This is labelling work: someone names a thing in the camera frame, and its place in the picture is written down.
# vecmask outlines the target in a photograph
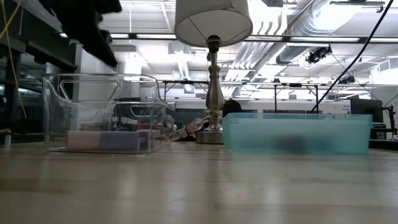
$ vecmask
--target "lamp shade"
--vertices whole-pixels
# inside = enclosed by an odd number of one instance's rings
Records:
[[[184,44],[206,47],[211,35],[220,47],[236,44],[252,32],[246,0],[177,0],[174,33]]]

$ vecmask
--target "translucent blue container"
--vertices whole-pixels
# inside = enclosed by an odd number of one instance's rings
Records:
[[[367,154],[371,115],[230,113],[225,146],[243,153]]]

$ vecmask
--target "clear plastic bin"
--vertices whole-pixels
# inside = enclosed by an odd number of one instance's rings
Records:
[[[155,78],[50,74],[43,88],[49,151],[148,153],[171,144],[175,109]]]
[[[235,152],[367,154],[371,115],[230,113],[225,146]]]

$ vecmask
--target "table surface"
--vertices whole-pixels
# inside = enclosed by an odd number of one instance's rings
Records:
[[[148,156],[0,149],[0,223],[398,223],[398,154]]]

